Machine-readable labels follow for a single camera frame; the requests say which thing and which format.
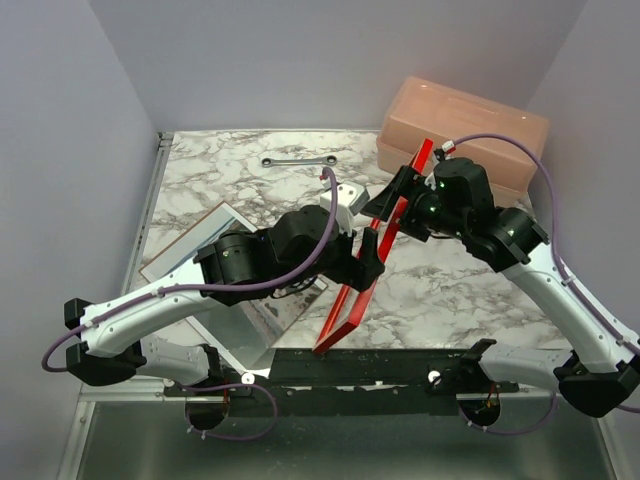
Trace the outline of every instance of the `white wall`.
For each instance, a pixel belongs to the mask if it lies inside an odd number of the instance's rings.
[[[423,75],[524,107],[585,0],[91,0],[159,130],[379,128]]]
[[[544,161],[561,200],[563,256],[581,280],[640,331],[640,2],[590,0],[530,108],[551,118]],[[531,189],[548,218],[539,178]],[[630,404],[640,405],[640,395]],[[616,414],[640,478],[638,415]]]
[[[40,357],[66,300],[118,293],[157,136],[85,0],[0,12],[0,465],[50,479],[79,383]]]

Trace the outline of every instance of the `marble countertop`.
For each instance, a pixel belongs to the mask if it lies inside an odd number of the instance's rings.
[[[162,180],[143,265],[224,200],[255,226],[317,203],[319,167],[263,168],[260,159],[333,154],[338,180],[377,193],[392,175],[376,165],[376,134],[353,131],[203,131],[175,135]],[[530,210],[528,201],[520,205]],[[358,218],[364,226],[369,219]],[[399,235],[358,329],[338,347],[455,348],[491,337],[517,346],[566,348],[568,343],[515,285],[474,259],[456,240],[426,244]],[[145,280],[139,276],[137,284]],[[281,347],[312,347],[340,288],[329,289],[286,332]],[[179,322],[165,337],[189,335]]]

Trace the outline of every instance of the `gray floor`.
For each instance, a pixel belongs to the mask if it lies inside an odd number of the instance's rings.
[[[525,426],[543,398],[503,400],[502,428]],[[553,421],[521,437],[426,415],[285,418],[268,437],[237,443],[187,435],[176,403],[100,404],[79,478],[101,479],[612,479],[595,421],[561,404]],[[226,430],[256,431],[261,420]]]

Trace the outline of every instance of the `metal wrench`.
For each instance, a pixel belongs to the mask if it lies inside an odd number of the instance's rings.
[[[275,160],[273,158],[263,158],[262,166],[264,168],[270,167],[288,167],[290,165],[335,165],[338,163],[338,159],[333,155],[327,155],[326,157],[317,158],[294,158],[290,160]]]

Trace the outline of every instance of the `pink box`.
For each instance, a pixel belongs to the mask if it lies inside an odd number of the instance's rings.
[[[541,156],[549,121],[416,77],[409,77],[393,100],[378,136],[378,166],[395,173],[411,161],[425,138],[440,146],[473,133],[500,133],[521,141]],[[456,149],[487,170],[496,205],[510,206],[527,193],[537,166],[513,145],[473,140]]]

